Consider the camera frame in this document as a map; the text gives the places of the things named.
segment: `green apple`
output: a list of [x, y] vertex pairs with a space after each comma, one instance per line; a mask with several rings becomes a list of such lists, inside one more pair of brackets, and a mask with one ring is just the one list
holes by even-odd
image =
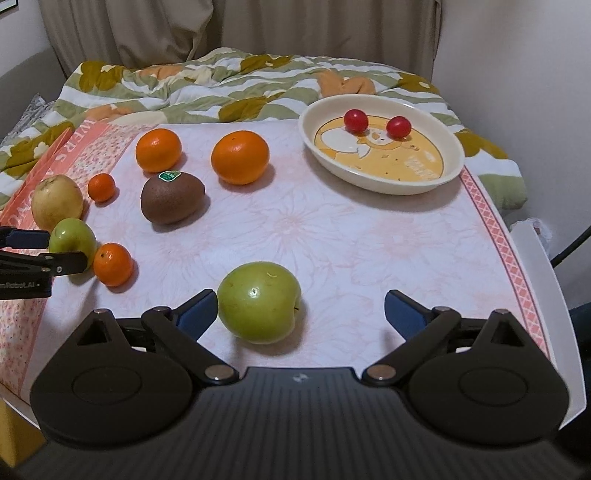
[[56, 225], [49, 238], [50, 253], [82, 252], [88, 258], [86, 268], [92, 265], [96, 249], [95, 234], [78, 218], [64, 218]]
[[250, 343], [283, 340], [296, 325], [300, 284], [272, 262], [253, 262], [232, 270], [217, 290], [222, 323]]

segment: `red cherry tomato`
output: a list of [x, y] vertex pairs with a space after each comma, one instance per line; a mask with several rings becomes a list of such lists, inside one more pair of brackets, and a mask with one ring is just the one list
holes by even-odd
[[368, 116], [357, 109], [349, 110], [343, 120], [345, 121], [347, 132], [352, 134], [362, 134], [367, 130], [369, 125]]
[[404, 116], [395, 116], [394, 118], [390, 119], [386, 125], [386, 131], [392, 138], [404, 138], [411, 132], [412, 129], [413, 126]]

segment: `beige curtain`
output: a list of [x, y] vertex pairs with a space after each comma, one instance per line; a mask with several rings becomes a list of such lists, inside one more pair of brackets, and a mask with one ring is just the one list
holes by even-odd
[[431, 78], [441, 0], [40, 0], [66, 73], [178, 63], [217, 47], [385, 63]]

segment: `kiwi sticker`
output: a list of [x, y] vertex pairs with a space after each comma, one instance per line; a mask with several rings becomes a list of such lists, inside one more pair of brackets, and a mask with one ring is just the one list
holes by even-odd
[[163, 171], [160, 175], [158, 175], [158, 178], [160, 180], [164, 180], [164, 181], [173, 181], [180, 174], [181, 173], [179, 171], [177, 171], [177, 170]]

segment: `kiwi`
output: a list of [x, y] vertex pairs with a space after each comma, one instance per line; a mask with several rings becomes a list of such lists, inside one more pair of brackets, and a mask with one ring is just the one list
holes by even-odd
[[168, 225], [194, 213], [205, 199], [203, 182], [190, 173], [163, 171], [144, 185], [141, 208], [152, 223]]

